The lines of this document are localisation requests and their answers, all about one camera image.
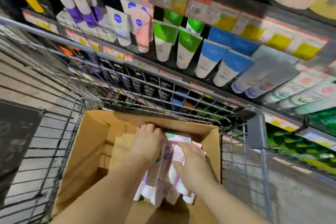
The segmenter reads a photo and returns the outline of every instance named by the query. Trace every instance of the cardboard box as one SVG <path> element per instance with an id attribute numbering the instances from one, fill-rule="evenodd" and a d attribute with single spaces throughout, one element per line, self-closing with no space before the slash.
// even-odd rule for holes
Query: cardboard box
<path id="1" fill-rule="evenodd" d="M 137 127 L 145 123 L 154 123 L 166 130 L 190 134 L 193 141 L 203 145 L 203 150 L 207 152 L 215 175 L 220 180 L 218 127 L 181 120 L 88 110 L 84 113 L 80 124 L 68 166 L 55 200 L 52 216 L 60 213 L 107 174 L 116 137 L 129 134 L 129 137 L 132 138 Z M 217 223 L 217 221 L 199 197 L 196 197 L 193 205 L 186 204 L 180 197 L 176 205 L 170 205 L 164 201 L 159 208 L 155 208 L 144 200 L 134 201 L 125 223 L 211 224 Z"/>

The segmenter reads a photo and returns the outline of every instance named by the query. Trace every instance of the forearm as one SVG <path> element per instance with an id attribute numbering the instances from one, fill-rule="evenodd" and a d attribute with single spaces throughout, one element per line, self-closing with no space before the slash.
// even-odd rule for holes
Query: forearm
<path id="1" fill-rule="evenodd" d="M 128 155 L 118 167 L 60 213 L 52 224 L 124 223 L 147 169 L 144 159 Z"/>
<path id="2" fill-rule="evenodd" d="M 219 224 L 269 224 L 248 206 L 227 192 L 219 183 L 209 184 L 203 190 L 202 200 Z"/>

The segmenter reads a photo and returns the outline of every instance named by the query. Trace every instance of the concrete floor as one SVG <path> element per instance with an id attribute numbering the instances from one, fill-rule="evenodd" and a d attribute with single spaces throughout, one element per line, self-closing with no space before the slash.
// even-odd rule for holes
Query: concrete floor
<path id="1" fill-rule="evenodd" d="M 17 67 L 22 72 L 18 72 L 17 69 L 5 65 L 3 62 L 7 62 L 8 64 Z M 65 88 L 22 66 L 2 53 L 0 53 L 0 71 L 7 75 L 0 74 L 0 98 L 69 115 L 68 108 L 72 107 L 72 103 L 65 100 L 65 98 L 67 99 L 68 97 L 64 94 L 71 93 L 65 90 Z M 47 85 L 53 85 L 59 90 L 55 90 L 43 82 Z M 60 136 L 60 129 L 64 127 L 65 121 L 53 119 L 56 116 L 48 116 L 51 118 L 44 118 L 41 124 L 51 128 L 40 127 L 31 142 L 31 147 L 50 148 L 50 150 L 28 150 L 26 156 L 49 156 L 53 153 L 53 149 Z M 76 122 L 79 117 L 78 112 L 75 112 L 73 116 L 74 122 Z M 68 131 L 61 141 L 61 148 L 63 149 L 68 145 L 70 131 L 73 126 L 74 125 L 71 123 L 67 127 Z M 249 166 L 245 167 L 243 165 L 244 152 L 242 147 L 233 146 L 231 148 L 231 145 L 224 143 L 223 150 L 223 167 L 225 168 L 223 171 L 223 185 L 240 200 L 264 215 L 265 212 L 263 211 L 263 208 L 265 202 L 263 200 L 263 195 L 261 194 L 261 192 L 263 192 L 263 185 L 262 173 L 259 167 L 260 155 L 254 151 L 248 150 L 247 163 Z M 59 150 L 57 152 L 58 155 L 63 155 L 64 153 L 64 150 Z M 30 180 L 43 178 L 46 173 L 45 168 L 49 165 L 50 160 L 51 158 L 23 160 L 19 170 L 20 172 L 16 175 L 13 181 L 16 185 L 11 187 L 7 195 L 10 197 L 6 199 L 5 203 L 9 204 L 31 198 L 34 193 L 36 193 L 31 191 L 38 190 L 41 181 L 30 182 Z M 43 192 L 46 193 L 44 198 L 28 201 L 1 210 L 0 223 L 24 224 L 27 223 L 27 221 L 21 220 L 29 218 L 31 214 L 35 216 L 42 213 L 45 208 L 43 203 L 50 198 L 51 189 L 48 187 L 53 186 L 53 177 L 57 174 L 60 164 L 59 158 L 52 164 L 53 167 L 48 175 L 50 178 L 46 180 L 44 185 L 45 189 Z M 329 187 L 321 181 L 276 162 L 273 159 L 268 159 L 268 165 L 274 223 L 335 223 L 336 188 Z M 32 207 L 36 201 L 40 206 L 37 206 L 32 213 L 33 209 L 30 207 Z"/>

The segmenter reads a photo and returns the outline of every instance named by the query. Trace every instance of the metal cart basket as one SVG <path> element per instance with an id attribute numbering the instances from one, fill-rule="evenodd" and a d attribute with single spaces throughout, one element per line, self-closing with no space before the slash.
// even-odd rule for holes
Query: metal cart basket
<path id="1" fill-rule="evenodd" d="M 267 135 L 258 109 L 186 83 L 117 45 L 106 54 L 5 14 L 0 22 L 0 65 L 16 71 L 0 69 L 6 79 L 0 89 L 43 103 L 11 103 L 43 118 L 6 190 L 0 223 L 50 221 L 81 116 L 86 109 L 102 108 L 219 126 L 223 186 L 272 221 Z M 120 59 L 118 53 L 127 55 Z M 7 80 L 33 90 L 11 87 Z"/>

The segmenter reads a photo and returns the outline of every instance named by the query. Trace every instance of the blue round logo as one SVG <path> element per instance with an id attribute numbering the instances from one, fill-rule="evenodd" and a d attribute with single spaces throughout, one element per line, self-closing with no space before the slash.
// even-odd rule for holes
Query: blue round logo
<path id="1" fill-rule="evenodd" d="M 135 22 L 136 22 L 136 24 L 137 24 L 138 26 L 140 26 L 140 27 L 142 26 L 142 21 L 141 21 L 141 20 L 139 20 L 139 19 L 136 19 L 136 21 L 135 21 Z"/>
<path id="2" fill-rule="evenodd" d="M 137 7 L 137 5 L 133 2 L 129 2 L 128 3 L 128 8 L 131 8 L 131 7 Z"/>
<path id="3" fill-rule="evenodd" d="M 119 14 L 114 14 L 114 19 L 116 22 L 121 23 L 121 17 Z"/>

